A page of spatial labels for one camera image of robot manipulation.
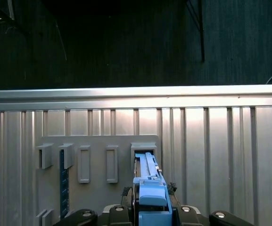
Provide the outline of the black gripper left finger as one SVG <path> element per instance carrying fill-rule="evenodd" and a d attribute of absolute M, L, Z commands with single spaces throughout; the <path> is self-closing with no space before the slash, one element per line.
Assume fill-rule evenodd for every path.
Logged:
<path fill-rule="evenodd" d="M 132 188 L 125 187 L 121 203 L 108 205 L 99 215 L 94 210 L 81 209 L 55 223 L 56 226 L 132 226 Z"/>

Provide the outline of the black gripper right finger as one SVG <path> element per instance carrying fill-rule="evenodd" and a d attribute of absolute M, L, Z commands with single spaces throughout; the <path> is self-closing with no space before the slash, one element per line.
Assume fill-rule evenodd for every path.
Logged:
<path fill-rule="evenodd" d="M 204 216 L 198 208 L 181 205 L 175 192 L 175 183 L 168 183 L 167 190 L 173 209 L 173 226 L 251 226 L 251 223 L 223 210 L 216 210 Z"/>

